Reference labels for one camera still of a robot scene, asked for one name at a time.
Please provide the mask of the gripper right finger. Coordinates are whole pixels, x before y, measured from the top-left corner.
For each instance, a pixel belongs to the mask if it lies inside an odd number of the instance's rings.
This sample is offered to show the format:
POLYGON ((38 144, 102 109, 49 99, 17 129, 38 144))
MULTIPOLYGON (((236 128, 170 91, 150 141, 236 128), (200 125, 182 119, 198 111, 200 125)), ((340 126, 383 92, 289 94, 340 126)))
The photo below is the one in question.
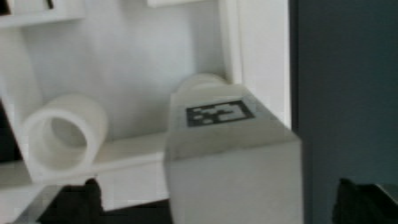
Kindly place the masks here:
POLYGON ((339 180, 332 224, 398 224, 398 185, 339 180))

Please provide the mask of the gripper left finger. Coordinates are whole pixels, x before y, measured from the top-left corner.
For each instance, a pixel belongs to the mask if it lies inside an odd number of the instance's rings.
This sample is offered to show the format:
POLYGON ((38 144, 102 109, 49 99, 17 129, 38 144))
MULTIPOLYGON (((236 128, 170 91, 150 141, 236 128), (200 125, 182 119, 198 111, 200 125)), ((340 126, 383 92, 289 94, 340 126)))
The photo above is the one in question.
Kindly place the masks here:
POLYGON ((46 186, 10 224, 106 224, 95 179, 46 186))

